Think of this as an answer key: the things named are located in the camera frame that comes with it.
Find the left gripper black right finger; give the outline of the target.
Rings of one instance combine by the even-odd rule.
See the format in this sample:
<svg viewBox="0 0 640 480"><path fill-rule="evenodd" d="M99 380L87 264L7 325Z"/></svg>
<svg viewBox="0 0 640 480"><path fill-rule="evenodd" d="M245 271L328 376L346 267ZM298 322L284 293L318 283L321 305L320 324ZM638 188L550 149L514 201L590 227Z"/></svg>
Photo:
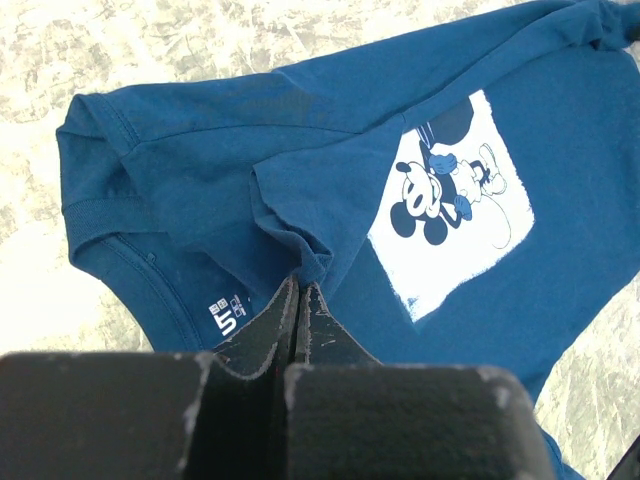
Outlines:
<svg viewBox="0 0 640 480"><path fill-rule="evenodd" d="M301 300L284 375L289 479L549 479L529 395L493 366L384 365Z"/></svg>

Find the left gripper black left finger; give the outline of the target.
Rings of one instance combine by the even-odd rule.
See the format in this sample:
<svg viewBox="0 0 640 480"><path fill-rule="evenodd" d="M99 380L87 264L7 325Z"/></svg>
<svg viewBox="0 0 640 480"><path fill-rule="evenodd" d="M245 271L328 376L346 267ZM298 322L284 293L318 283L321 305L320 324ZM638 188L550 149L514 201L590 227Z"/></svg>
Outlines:
<svg viewBox="0 0 640 480"><path fill-rule="evenodd" d="M285 280L259 315L198 353L3 356L2 477L281 478L298 302Z"/></svg>

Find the blue mickey mouse t-shirt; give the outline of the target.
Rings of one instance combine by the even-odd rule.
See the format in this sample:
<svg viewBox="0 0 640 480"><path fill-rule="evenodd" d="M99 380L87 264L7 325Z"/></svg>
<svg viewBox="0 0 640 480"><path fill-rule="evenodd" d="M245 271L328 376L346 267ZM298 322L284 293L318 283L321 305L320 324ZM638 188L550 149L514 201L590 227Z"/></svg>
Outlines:
<svg viewBox="0 0 640 480"><path fill-rule="evenodd" d="M212 349L295 275L385 363L537 398L639 270L639 6L531 1L231 79L75 96L71 264L157 351Z"/></svg>

